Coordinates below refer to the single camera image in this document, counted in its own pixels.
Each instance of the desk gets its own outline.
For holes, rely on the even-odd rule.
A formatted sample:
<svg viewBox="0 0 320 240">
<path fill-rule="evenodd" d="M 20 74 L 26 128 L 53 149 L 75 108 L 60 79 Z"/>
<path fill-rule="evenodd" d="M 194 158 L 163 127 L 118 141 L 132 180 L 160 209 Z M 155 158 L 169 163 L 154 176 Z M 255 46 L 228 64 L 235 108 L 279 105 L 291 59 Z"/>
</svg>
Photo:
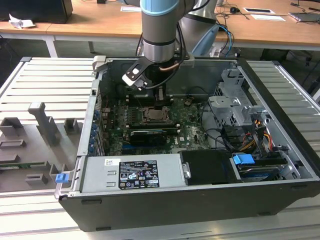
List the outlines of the desk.
<svg viewBox="0 0 320 240">
<path fill-rule="evenodd" d="M 289 12 L 302 13 L 302 9 L 290 5 L 295 0 L 229 0 L 229 4 L 237 5 L 243 14 L 248 14 L 243 8 L 271 9 L 275 15 L 288 15 Z M 319 8 L 316 2 L 300 1 L 300 7 L 307 12 L 308 8 Z M 217 7 L 216 13 L 230 14 L 230 6 Z M 234 47 L 288 49 L 320 51 L 320 25 L 316 23 L 297 23 L 291 16 L 282 16 L 285 21 L 255 20 L 252 16 L 241 14 L 230 15 L 226 20 L 228 29 L 234 34 Z M 217 18 L 225 24 L 222 17 Z M 226 34 L 219 32 L 216 37 L 218 44 L 226 42 Z"/>
<path fill-rule="evenodd" d="M 118 2 L 97 4 L 97 1 L 72 0 L 73 12 L 66 24 L 37 23 L 35 28 L 14 28 L 0 22 L 0 35 L 8 39 L 44 40 L 50 56 L 58 57 L 55 41 L 132 43 L 142 32 L 140 12 L 122 12 Z"/>
<path fill-rule="evenodd" d="M 302 10 L 291 6 L 291 0 L 229 0 L 244 13 L 243 7 L 272 9 L 277 15 Z M 86 41 L 93 52 L 92 42 L 132 43 L 138 42 L 142 31 L 141 13 L 121 12 L 123 4 L 110 2 L 97 4 L 95 0 L 72 0 L 73 14 L 67 24 L 36 23 L 36 28 L 16 29 L 7 22 L 0 22 L 0 34 L 11 39 L 44 40 L 51 57 L 57 57 L 55 41 Z M 301 7 L 319 8 L 315 2 L 300 1 Z M 296 23 L 291 16 L 283 16 L 285 21 L 254 20 L 247 15 L 231 15 L 227 19 L 229 30 L 234 34 L 234 47 L 267 48 L 289 50 L 320 51 L 320 25 Z M 216 46 L 227 40 L 224 32 L 219 32 Z"/>
</svg>

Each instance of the black cable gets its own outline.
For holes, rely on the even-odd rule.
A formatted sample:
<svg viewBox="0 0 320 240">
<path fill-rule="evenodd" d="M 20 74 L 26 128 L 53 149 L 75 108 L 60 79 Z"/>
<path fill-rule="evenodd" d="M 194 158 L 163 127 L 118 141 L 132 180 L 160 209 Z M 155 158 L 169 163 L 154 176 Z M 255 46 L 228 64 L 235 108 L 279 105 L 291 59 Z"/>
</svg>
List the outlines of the black cable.
<svg viewBox="0 0 320 240">
<path fill-rule="evenodd" d="M 185 58 L 186 58 L 186 56 L 187 56 L 187 47 L 186 47 L 185 38 L 184 38 L 184 35 L 183 35 L 183 33 L 182 33 L 182 30 L 181 30 L 181 27 L 180 27 L 180 24 L 179 24 L 179 23 L 177 24 L 177 29 L 178 29 L 178 34 L 179 34 L 180 42 L 182 43 L 181 49 L 182 49 L 182 51 L 183 51 L 183 54 L 182 54 L 182 52 L 181 52 L 182 55 L 181 55 L 181 60 L 180 60 L 180 62 L 179 62 L 179 64 L 181 65 L 181 64 L 184 62 L 184 60 L 185 60 Z"/>
<path fill-rule="evenodd" d="M 201 89 L 204 93 L 206 93 L 209 96 L 209 93 L 201 86 L 193 86 L 191 88 L 189 88 L 189 90 L 186 92 L 186 95 L 189 96 L 191 93 L 191 90 L 193 89 Z"/>
<path fill-rule="evenodd" d="M 181 65 L 184 62 L 185 58 L 186 58 L 187 49 L 186 49 L 186 42 L 185 42 L 185 39 L 184 39 L 184 35 L 182 33 L 182 30 L 181 30 L 181 27 L 180 27 L 179 23 L 177 24 L 177 29 L 178 29 L 178 35 L 179 35 L 179 38 L 180 38 L 180 42 L 182 43 L 181 49 L 182 49 L 183 54 L 182 54 L 181 60 L 179 62 L 179 65 Z M 156 89 L 156 88 L 161 87 L 163 84 L 167 83 L 169 80 L 171 80 L 174 77 L 174 75 L 177 73 L 178 69 L 179 69 L 179 67 L 177 67 L 175 70 L 173 70 L 171 75 L 167 79 L 163 80 L 162 82 L 160 82 L 160 83 L 158 83 L 156 85 L 153 85 L 153 86 L 147 86 L 144 89 L 145 90 L 152 90 L 152 89 Z"/>
<path fill-rule="evenodd" d="M 320 60 L 314 65 L 314 67 L 311 69 L 311 71 L 308 73 L 308 75 L 305 77 L 305 79 L 303 80 L 301 86 L 303 87 L 305 82 L 307 81 L 307 79 L 309 78 L 310 74 L 312 74 L 312 72 L 316 69 L 316 67 L 320 64 Z"/>
<path fill-rule="evenodd" d="M 173 73 L 171 73 L 170 76 L 168 76 L 168 78 L 166 80 L 163 80 L 162 82 L 160 82 L 160 83 L 158 83 L 156 85 L 153 85 L 153 86 L 149 86 L 149 87 L 147 86 L 144 89 L 145 90 L 151 90 L 151 89 L 156 89 L 156 88 L 161 87 L 163 84 L 165 84 L 166 82 L 171 80 L 174 77 L 174 75 L 177 73 L 177 71 L 178 71 L 178 67 L 173 71 Z"/>
<path fill-rule="evenodd" d="M 198 10 L 200 10 L 200 9 L 203 9 L 205 6 L 208 5 L 209 2 L 210 2 L 210 0 L 206 0 L 206 2 L 205 2 L 202 6 L 193 8 L 190 12 L 194 12 L 194 11 L 198 11 Z"/>
<path fill-rule="evenodd" d="M 233 16 L 233 15 L 243 15 L 243 16 L 246 16 L 246 15 L 251 15 L 253 13 L 224 13 L 224 12 L 219 12 L 219 13 L 216 13 L 215 15 L 218 16 L 218 15 L 225 15 L 225 16 Z M 273 17 L 287 17 L 289 16 L 289 14 L 287 15 L 271 15 L 271 14 L 261 14 L 259 13 L 259 15 L 264 15 L 264 16 L 273 16 Z"/>
<path fill-rule="evenodd" d="M 211 138 L 212 140 L 215 140 L 215 142 L 218 142 L 218 143 L 222 144 L 223 146 L 227 147 L 223 141 L 219 140 L 217 137 L 211 136 L 209 133 L 207 133 L 207 131 L 205 131 L 205 133 L 209 138 Z"/>
<path fill-rule="evenodd" d="M 138 50 L 139 50 L 143 35 L 144 35 L 144 33 L 142 32 L 141 35 L 140 35 L 140 38 L 139 38 L 138 45 L 136 46 L 136 49 L 135 49 L 135 55 L 136 56 L 138 55 Z"/>
</svg>

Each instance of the power supply label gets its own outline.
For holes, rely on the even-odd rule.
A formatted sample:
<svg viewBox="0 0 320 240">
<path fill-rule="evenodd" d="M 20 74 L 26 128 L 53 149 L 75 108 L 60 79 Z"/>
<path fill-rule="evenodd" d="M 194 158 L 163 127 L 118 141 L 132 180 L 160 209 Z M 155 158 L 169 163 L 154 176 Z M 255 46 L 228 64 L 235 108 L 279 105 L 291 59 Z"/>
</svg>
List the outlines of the power supply label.
<svg viewBox="0 0 320 240">
<path fill-rule="evenodd" d="M 119 163 L 119 188 L 159 188 L 157 161 L 121 161 Z"/>
</svg>

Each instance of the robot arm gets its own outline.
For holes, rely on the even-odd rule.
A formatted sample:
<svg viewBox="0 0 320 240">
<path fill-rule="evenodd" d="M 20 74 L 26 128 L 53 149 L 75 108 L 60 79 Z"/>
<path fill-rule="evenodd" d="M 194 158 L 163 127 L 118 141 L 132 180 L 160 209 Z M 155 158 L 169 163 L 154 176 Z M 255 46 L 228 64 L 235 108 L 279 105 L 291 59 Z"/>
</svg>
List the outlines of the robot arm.
<svg viewBox="0 0 320 240">
<path fill-rule="evenodd" d="M 163 67 L 168 69 L 168 66 L 176 64 L 173 57 L 177 24 L 193 9 L 198 0 L 121 0 L 121 2 L 141 7 L 144 46 L 144 57 L 129 68 L 122 79 L 127 85 L 139 90 L 149 89 L 145 78 L 148 76 L 150 79 L 150 74 L 145 71 L 152 72 L 154 77 L 150 80 L 156 84 L 170 76 L 162 74 L 160 69 Z"/>
</svg>

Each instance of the aluminum profile table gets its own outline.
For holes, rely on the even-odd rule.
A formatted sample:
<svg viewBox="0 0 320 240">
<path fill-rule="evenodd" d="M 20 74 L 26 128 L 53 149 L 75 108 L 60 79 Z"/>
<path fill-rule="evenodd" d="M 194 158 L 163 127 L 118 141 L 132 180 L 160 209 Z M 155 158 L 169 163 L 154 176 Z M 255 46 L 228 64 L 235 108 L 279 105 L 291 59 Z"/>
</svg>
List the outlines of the aluminum profile table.
<svg viewBox="0 0 320 240">
<path fill-rule="evenodd" d="M 66 118 L 83 122 L 87 110 L 92 58 L 39 58 L 21 61 L 0 88 L 0 121 L 18 117 L 22 124 L 36 124 L 28 113 L 32 102 L 44 102 L 55 123 Z"/>
<path fill-rule="evenodd" d="M 320 106 L 281 65 L 270 61 L 248 63 L 320 157 Z M 254 91 L 249 92 L 261 105 Z"/>
<path fill-rule="evenodd" d="M 24 116 L 24 123 L 33 123 L 33 119 L 25 117 L 27 105 L 30 101 L 36 99 L 43 101 L 45 98 L 47 106 L 57 101 L 56 107 L 54 105 L 51 108 L 48 107 L 48 111 L 57 112 L 55 113 L 57 121 L 60 115 L 65 114 L 70 114 L 74 118 L 77 116 L 81 120 L 82 117 L 84 118 L 85 106 L 79 104 L 87 103 L 89 98 L 87 90 L 90 89 L 87 85 L 93 80 L 92 68 L 89 69 L 91 63 L 90 58 L 32 58 L 29 62 L 21 62 L 1 88 L 0 106 L 17 104 L 14 112 Z M 299 88 L 295 81 L 286 75 L 286 72 L 282 72 L 280 66 L 274 66 L 271 62 L 249 61 L 249 64 L 255 68 L 254 70 L 260 77 L 267 75 L 264 79 L 268 80 L 264 82 L 285 111 L 294 113 L 292 109 L 299 105 L 302 105 L 298 107 L 299 109 L 308 109 L 303 110 L 301 115 L 290 115 L 292 120 L 314 119 L 318 121 L 318 114 L 314 113 L 318 111 L 317 106 L 312 104 L 306 106 L 310 104 L 310 96 Z M 76 70 L 80 68 L 79 66 L 83 66 L 83 70 Z M 280 88 L 281 84 L 282 91 L 279 93 L 276 89 Z M 1 116 L 6 116 L 10 112 L 8 109 L 2 109 Z M 311 128 L 309 124 L 301 127 L 308 128 L 308 126 Z M 306 131 L 305 134 L 309 133 L 306 129 L 302 129 L 302 133 L 304 131 Z M 53 192 L 53 189 L 48 189 L 0 193 L 0 237 L 5 237 L 4 239 L 7 240 L 59 238 L 78 240 L 316 240 L 320 238 L 320 195 L 301 199 L 275 216 L 83 232 L 54 198 Z"/>
</svg>

